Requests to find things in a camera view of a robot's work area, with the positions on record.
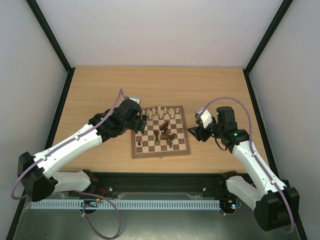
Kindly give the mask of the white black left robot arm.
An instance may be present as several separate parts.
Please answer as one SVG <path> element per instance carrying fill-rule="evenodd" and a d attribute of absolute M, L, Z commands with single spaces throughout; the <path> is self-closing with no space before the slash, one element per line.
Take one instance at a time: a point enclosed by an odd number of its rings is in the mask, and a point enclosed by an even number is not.
<path fill-rule="evenodd" d="M 97 180 L 88 170 L 60 172 L 60 168 L 83 152 L 126 130 L 144 132 L 147 117 L 142 114 L 141 100 L 129 97 L 118 107 L 97 113 L 76 133 L 34 155 L 24 152 L 18 158 L 18 179 L 33 202 L 52 193 L 93 191 Z"/>

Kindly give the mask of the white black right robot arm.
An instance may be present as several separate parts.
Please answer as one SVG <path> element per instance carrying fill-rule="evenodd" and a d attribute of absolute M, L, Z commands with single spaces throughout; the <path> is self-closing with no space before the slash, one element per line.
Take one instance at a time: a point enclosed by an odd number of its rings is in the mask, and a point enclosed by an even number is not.
<path fill-rule="evenodd" d="M 253 181 L 246 182 L 236 173 L 218 183 L 218 191 L 229 196 L 234 194 L 253 210 L 255 220 L 264 231 L 289 225 L 293 230 L 299 210 L 300 196 L 294 187 L 288 187 L 270 169 L 258 153 L 250 135 L 239 129 L 235 112 L 230 106 L 217 108 L 217 117 L 201 107 L 196 111 L 196 127 L 188 132 L 198 141 L 210 137 L 220 140 L 245 167 Z"/>

